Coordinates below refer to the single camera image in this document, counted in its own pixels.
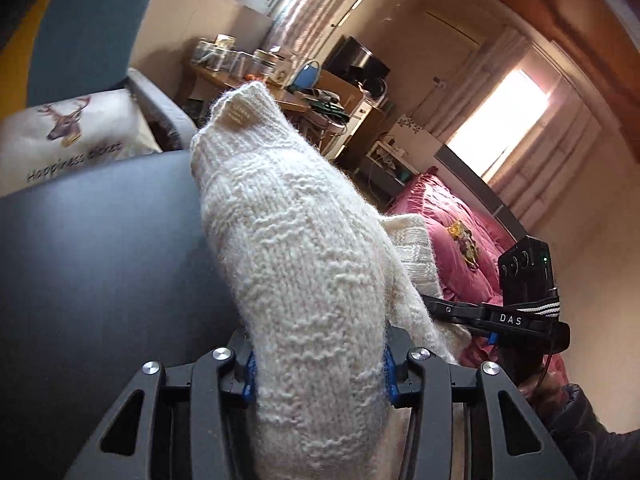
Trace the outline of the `person's right hand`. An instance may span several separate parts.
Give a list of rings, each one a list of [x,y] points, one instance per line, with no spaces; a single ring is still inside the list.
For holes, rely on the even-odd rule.
[[[547,372],[529,377],[518,386],[518,391],[540,418],[558,412],[567,401],[562,376],[558,372]]]

